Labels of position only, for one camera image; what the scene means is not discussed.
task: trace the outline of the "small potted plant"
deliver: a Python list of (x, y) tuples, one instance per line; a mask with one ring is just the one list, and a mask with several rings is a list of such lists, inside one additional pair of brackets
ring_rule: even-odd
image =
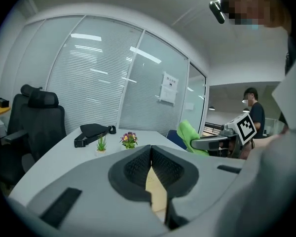
[(102, 135), (99, 136), (99, 139), (98, 139), (98, 145), (97, 145), (97, 151), (100, 152), (100, 153), (105, 153), (107, 149), (107, 142), (106, 142), (106, 138)]
[(126, 149), (131, 149), (135, 147), (135, 144), (138, 145), (137, 140), (136, 133), (128, 132), (123, 135), (120, 142)]

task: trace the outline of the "green succulent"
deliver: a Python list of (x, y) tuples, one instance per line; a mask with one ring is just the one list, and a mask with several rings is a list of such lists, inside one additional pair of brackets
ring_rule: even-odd
[(106, 148), (107, 148), (106, 138), (105, 136), (103, 137), (102, 135), (100, 135), (98, 139), (97, 149), (98, 151), (105, 151)]

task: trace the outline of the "man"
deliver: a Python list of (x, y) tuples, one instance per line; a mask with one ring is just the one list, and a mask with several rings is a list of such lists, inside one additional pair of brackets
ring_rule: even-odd
[(246, 104), (246, 106), (251, 107), (249, 114), (257, 130), (257, 134), (253, 137), (254, 139), (263, 138), (265, 124), (264, 109), (258, 102), (258, 99), (258, 92), (255, 88), (248, 88), (243, 94), (243, 102)]
[[(296, 0), (221, 0), (222, 12), (235, 24), (264, 25), (268, 28), (282, 27), (288, 34), (288, 53), (285, 74), (296, 60)], [(283, 114), (280, 121), (286, 124)], [(255, 139), (256, 147), (266, 146), (278, 135)]]

